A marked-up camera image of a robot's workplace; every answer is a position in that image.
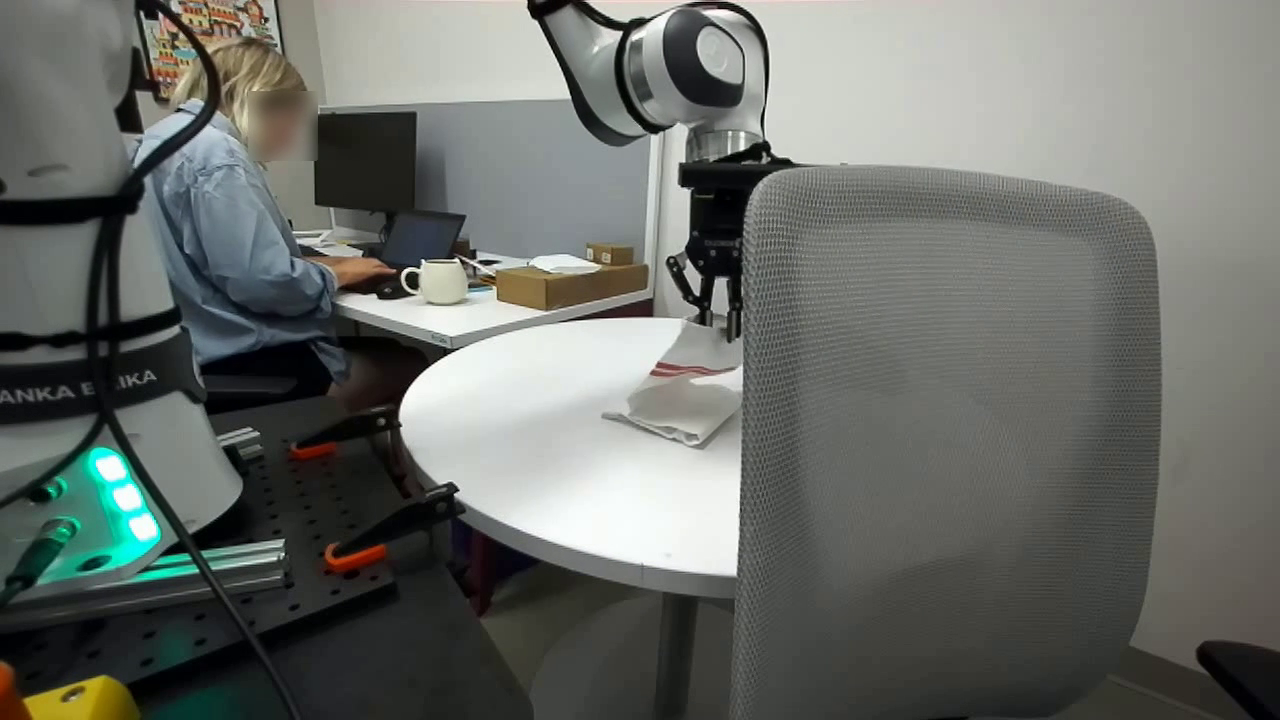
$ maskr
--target table leg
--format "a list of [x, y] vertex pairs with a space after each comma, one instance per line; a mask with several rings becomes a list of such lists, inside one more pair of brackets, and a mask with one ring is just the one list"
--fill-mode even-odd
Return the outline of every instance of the table leg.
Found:
[[692, 674], [692, 595], [663, 595], [657, 630], [657, 699], [653, 720], [686, 720], [690, 708], [690, 674]]
[[485, 615], [493, 605], [493, 543], [479, 534], [474, 534], [467, 594], [474, 594], [475, 615]]

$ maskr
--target floor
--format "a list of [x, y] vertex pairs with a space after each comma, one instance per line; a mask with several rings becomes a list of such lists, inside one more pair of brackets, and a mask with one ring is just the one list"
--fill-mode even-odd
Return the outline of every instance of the floor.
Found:
[[[493, 614], [485, 615], [485, 630], [503, 653], [516, 680], [532, 687], [532, 678], [545, 653], [556, 646], [565, 630], [629, 595], [634, 594], [620, 586], [603, 586], [603, 580], [588, 580], [556, 570], [532, 570], [519, 580], [500, 590]], [[1133, 678], [1139, 674], [1129, 669], [1112, 678], [1104, 687], [1095, 687], [1087, 699], [1082, 699], [1074, 713], [1057, 720], [1243, 720], [1226, 695], [1207, 695], [1207, 699], [1200, 695], [1197, 699], [1200, 708], [1197, 708], [1176, 695], [1154, 691]]]

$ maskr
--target white wall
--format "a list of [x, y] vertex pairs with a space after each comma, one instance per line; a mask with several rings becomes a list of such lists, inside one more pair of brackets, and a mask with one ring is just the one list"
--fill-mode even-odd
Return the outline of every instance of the white wall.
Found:
[[[565, 98], [525, 0], [311, 5], [327, 102]], [[774, 40], [786, 155], [1067, 179], [1154, 221], [1168, 440], [1135, 646], [1181, 665], [1204, 636], [1280, 646], [1280, 5], [749, 10]], [[686, 193], [663, 221], [663, 250], [682, 243]]]

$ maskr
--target chair backrest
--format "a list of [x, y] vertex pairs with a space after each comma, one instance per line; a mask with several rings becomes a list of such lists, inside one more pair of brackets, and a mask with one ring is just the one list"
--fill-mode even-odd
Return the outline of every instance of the chair backrest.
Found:
[[742, 720], [1042, 717], [1139, 615], [1158, 250], [1120, 200], [795, 170], [749, 207]]

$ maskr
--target gray partition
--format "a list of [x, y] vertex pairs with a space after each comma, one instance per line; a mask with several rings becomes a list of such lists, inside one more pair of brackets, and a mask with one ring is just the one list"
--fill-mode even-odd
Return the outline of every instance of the gray partition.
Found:
[[466, 211], [485, 253], [545, 256], [615, 240], [644, 253], [648, 140], [607, 150], [570, 102], [418, 105], [418, 193]]

